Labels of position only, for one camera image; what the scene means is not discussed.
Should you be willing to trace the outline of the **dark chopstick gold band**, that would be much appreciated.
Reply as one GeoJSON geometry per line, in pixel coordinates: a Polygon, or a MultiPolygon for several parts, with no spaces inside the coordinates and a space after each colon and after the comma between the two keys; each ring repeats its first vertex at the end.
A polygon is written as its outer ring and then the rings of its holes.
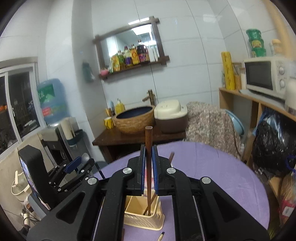
{"type": "Polygon", "coordinates": [[[162,232],[161,235],[159,236],[158,238],[158,241],[161,241],[163,239],[163,236],[164,236],[165,232],[162,232]]]}

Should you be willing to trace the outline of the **brown wooden chopstick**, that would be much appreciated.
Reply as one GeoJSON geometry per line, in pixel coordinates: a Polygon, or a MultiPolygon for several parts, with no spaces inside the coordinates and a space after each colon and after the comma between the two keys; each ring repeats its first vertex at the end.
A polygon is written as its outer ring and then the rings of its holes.
{"type": "MultiPolygon", "coordinates": [[[[170,163],[172,162],[172,160],[173,160],[173,158],[174,158],[174,155],[175,155],[174,152],[171,152],[171,153],[170,153],[170,157],[169,157],[169,161],[170,161],[170,163]]],[[[150,199],[150,201],[151,201],[150,206],[147,206],[147,207],[146,207],[146,209],[145,209],[143,215],[149,214],[149,211],[151,211],[151,204],[153,203],[153,201],[154,201],[154,199],[156,198],[156,196],[157,196],[157,194],[154,193],[153,196],[152,196],[152,198],[150,199]]]]}
{"type": "Polygon", "coordinates": [[[147,169],[147,214],[151,215],[151,189],[152,189],[152,126],[145,127],[145,160],[147,169]]]}

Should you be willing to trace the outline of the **water dispenser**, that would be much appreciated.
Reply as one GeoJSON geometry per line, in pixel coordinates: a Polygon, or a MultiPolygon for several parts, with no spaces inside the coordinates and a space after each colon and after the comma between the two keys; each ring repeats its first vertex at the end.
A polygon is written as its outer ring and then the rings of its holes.
{"type": "Polygon", "coordinates": [[[74,131],[73,139],[66,140],[60,125],[61,121],[47,126],[46,129],[38,133],[43,147],[48,149],[54,163],[58,165],[62,162],[70,163],[84,153],[87,153],[91,158],[91,154],[85,144],[86,133],[79,128],[74,117],[68,118],[74,131]]]}

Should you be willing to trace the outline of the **glass pot lid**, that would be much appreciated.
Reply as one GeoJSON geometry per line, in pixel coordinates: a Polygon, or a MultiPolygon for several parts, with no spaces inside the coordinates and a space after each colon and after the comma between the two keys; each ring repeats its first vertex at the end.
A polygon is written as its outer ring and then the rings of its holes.
{"type": "Polygon", "coordinates": [[[23,172],[15,171],[15,179],[11,185],[11,193],[15,196],[21,194],[30,194],[31,188],[27,182],[27,178],[23,172]]]}

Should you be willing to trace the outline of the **beige perforated utensil holder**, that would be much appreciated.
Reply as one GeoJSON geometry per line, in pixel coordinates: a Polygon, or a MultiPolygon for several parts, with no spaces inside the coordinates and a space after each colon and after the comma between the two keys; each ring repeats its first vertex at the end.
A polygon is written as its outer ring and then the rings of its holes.
{"type": "Polygon", "coordinates": [[[142,196],[127,196],[125,202],[124,224],[146,230],[161,230],[164,225],[161,201],[158,196],[151,203],[151,213],[148,215],[147,190],[142,196]]]}

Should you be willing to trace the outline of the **blue water jug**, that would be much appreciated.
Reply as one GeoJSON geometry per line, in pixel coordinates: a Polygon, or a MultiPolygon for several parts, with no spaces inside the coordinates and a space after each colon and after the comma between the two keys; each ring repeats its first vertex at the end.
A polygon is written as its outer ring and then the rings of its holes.
{"type": "Polygon", "coordinates": [[[69,117],[65,88],[59,79],[53,78],[40,83],[37,92],[44,121],[53,125],[69,117]]]}

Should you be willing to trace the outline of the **woven basket sink bowl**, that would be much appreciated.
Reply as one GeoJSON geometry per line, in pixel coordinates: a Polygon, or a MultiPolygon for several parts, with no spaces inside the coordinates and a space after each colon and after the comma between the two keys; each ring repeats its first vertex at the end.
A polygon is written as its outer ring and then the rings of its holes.
{"type": "Polygon", "coordinates": [[[154,106],[141,106],[117,114],[113,118],[115,127],[122,133],[134,134],[145,131],[146,126],[154,126],[154,106]]]}

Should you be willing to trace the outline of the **white rice cooker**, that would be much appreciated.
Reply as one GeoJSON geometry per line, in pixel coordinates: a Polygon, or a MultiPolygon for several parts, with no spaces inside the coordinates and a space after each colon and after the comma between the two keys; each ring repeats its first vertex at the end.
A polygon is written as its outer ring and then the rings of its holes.
{"type": "Polygon", "coordinates": [[[188,109],[176,99],[166,100],[154,108],[156,125],[163,133],[179,133],[188,126],[188,109]]]}

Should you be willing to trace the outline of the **black garbage bag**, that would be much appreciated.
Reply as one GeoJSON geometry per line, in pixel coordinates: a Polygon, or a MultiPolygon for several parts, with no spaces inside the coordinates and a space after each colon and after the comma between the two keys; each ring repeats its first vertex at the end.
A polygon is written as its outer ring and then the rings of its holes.
{"type": "Polygon", "coordinates": [[[252,134],[257,166],[278,176],[295,174],[295,121],[265,108],[252,134]]]}

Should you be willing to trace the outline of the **bronze faucet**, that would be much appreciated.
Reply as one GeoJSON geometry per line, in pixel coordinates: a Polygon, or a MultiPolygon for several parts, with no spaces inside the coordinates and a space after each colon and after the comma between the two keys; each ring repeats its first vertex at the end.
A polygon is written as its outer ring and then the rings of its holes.
{"type": "Polygon", "coordinates": [[[152,89],[149,89],[147,91],[147,96],[145,98],[143,98],[142,101],[143,102],[149,101],[150,102],[150,105],[155,106],[155,95],[154,95],[152,89]]]}

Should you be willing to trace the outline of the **wooden framed mirror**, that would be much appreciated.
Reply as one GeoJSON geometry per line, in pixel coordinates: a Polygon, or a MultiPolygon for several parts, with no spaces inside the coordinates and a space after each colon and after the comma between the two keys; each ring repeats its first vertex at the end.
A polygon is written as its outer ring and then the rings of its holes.
{"type": "Polygon", "coordinates": [[[129,23],[93,39],[99,61],[99,78],[107,79],[146,65],[166,65],[158,30],[159,18],[154,16],[129,23]]]}

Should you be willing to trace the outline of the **white kettle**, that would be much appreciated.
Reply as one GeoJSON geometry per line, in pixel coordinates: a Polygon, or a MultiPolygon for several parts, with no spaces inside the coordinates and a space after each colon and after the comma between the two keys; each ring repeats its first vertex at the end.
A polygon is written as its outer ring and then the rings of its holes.
{"type": "Polygon", "coordinates": [[[290,79],[285,90],[285,110],[296,116],[296,80],[290,79]]]}

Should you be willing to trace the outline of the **yellow chopstick package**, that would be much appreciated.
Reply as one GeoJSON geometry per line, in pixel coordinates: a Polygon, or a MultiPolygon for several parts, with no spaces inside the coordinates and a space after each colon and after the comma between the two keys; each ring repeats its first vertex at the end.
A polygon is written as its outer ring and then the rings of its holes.
{"type": "Polygon", "coordinates": [[[230,52],[221,52],[224,67],[225,86],[227,90],[235,90],[234,71],[230,52]]]}

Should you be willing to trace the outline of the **white microwave oven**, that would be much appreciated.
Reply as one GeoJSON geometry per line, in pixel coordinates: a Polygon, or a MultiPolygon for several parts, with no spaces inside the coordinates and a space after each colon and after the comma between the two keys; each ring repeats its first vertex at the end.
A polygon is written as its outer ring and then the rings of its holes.
{"type": "Polygon", "coordinates": [[[295,61],[286,57],[244,60],[246,88],[285,100],[288,82],[295,79],[295,61]]]}

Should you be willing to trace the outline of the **green instant noodle cups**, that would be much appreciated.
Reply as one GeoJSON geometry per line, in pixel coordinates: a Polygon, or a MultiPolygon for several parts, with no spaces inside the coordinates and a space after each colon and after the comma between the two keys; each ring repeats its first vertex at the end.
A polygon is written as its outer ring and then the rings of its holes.
{"type": "Polygon", "coordinates": [[[246,30],[246,34],[248,36],[248,41],[251,47],[252,57],[266,57],[266,49],[260,30],[248,29],[246,30]]]}

